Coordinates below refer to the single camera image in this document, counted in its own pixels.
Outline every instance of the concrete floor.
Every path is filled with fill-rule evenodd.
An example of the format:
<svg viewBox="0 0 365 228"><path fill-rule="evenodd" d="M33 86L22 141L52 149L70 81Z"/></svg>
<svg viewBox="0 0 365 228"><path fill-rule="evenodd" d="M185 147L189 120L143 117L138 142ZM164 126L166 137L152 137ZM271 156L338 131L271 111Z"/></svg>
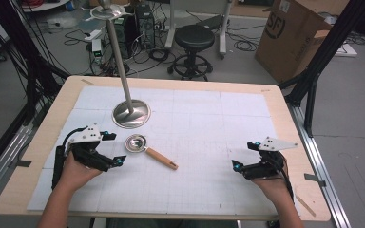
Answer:
<svg viewBox="0 0 365 228"><path fill-rule="evenodd" d="M231 18L230 28L264 25L264 19ZM86 29L86 24L79 28ZM86 44L65 46L64 35L71 30L45 34L48 47L58 61L72 74L89 72ZM236 31L259 37L262 28ZM212 63L211 82L275 85L274 79L254 59L255 52L244 52L233 47L227 38L227 55L222 60L218 46L204 51L202 56ZM365 46L352 45L356 58L335 57L320 76L313 120L313 133L336 192L353 227L365 227ZM174 46L173 52L182 53ZM142 70L157 63L136 64L128 61L133 70ZM150 70L129 77L179 80L166 72L168 65L160 64ZM10 61L0 62L0 137L25 103L25 93ZM0 192L8 181L11 168L0 181ZM35 227L37 217L0 216L0 227ZM246 227L263 227L260 222L243 222ZM88 227L88 218L71 218L69 227ZM306 227L335 227L326 222L306 222Z"/></svg>

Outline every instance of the metal stand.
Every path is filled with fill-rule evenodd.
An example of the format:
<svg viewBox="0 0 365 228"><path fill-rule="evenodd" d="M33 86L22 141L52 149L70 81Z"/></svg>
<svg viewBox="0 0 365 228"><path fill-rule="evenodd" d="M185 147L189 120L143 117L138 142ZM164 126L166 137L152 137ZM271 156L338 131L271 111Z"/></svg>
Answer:
<svg viewBox="0 0 365 228"><path fill-rule="evenodd" d="M226 31L227 31L227 22L229 20L230 8L232 6L232 0L227 0L226 7L224 8L223 22L221 26L221 36L219 39L219 53L221 54L221 58L224 59L224 55L226 55Z"/></svg>
<svg viewBox="0 0 365 228"><path fill-rule="evenodd" d="M114 52L114 57L117 63L118 73L121 78L121 83L123 84L125 101L118 104L112 113L112 120L119 127L123 128L136 128L145 124L150 117L150 107L142 101L132 100L128 82L125 76L125 69L123 58L121 56L120 47L118 45L117 33L114 28L113 20L129 14L125 13L125 8L119 5L107 5L107 1L104 3L100 2L102 6L96 7L90 10L91 19L99 19L106 21L106 29L108 31L109 40L111 42L111 47Z"/></svg>
<svg viewBox="0 0 365 228"><path fill-rule="evenodd" d="M279 85L283 89L296 84L292 92L285 97L286 102L292 106L300 106L301 100L308 93L304 128L309 137L313 137L312 120L318 78L364 13L365 1L351 0L340 14L309 66L296 78Z"/></svg>

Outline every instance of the stool seat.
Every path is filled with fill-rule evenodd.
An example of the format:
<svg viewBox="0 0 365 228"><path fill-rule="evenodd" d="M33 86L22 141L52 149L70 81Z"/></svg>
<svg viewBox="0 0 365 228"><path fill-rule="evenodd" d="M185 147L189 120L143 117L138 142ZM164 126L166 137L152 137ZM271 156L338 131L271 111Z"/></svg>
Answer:
<svg viewBox="0 0 365 228"><path fill-rule="evenodd" d="M176 31L175 41L184 49L199 52L213 46L215 34L203 26L189 25Z"/></svg>
<svg viewBox="0 0 365 228"><path fill-rule="evenodd" d="M215 34L203 26L184 26L176 31L174 41L184 48L185 54L176 58L167 72L172 74L176 71L182 76L182 80L203 77L208 81L206 73L212 72L213 67L197 53L213 46Z"/></svg>

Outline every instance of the wooden table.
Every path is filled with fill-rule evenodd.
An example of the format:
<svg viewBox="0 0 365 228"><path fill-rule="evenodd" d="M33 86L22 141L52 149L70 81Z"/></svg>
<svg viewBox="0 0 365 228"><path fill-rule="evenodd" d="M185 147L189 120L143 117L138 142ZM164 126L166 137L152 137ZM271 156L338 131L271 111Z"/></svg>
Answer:
<svg viewBox="0 0 365 228"><path fill-rule="evenodd" d="M301 144L296 126L292 120L281 91L275 85L246 85L228 83L128 79L130 87L224 91L261 94L268 105L277 137L288 142L299 143L298 148L282 151L288 161L290 178L297 194L301 219L329 220L331 214L318 183L306 180L304 174L314 175L312 166ZM0 196L0 215L39 215L27 210L29 200L39 179L45 160L75 105L84 86L121 87L119 78L72 76L67 79L54 104L39 127L23 160L32 161L28 168L17 167ZM70 213L73 216L117 217L110 213Z"/></svg>

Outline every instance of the power strip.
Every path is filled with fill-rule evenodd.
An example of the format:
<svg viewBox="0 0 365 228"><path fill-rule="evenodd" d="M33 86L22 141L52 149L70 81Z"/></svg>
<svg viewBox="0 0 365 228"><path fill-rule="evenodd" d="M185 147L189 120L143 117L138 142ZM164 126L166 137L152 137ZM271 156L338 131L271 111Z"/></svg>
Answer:
<svg viewBox="0 0 365 228"><path fill-rule="evenodd" d="M85 40L91 42L92 40L96 39L101 34L102 34L101 30L93 30L89 36L85 37Z"/></svg>
<svg viewBox="0 0 365 228"><path fill-rule="evenodd" d="M353 57L357 56L357 52L348 44L343 44L342 47L336 52L337 57Z"/></svg>

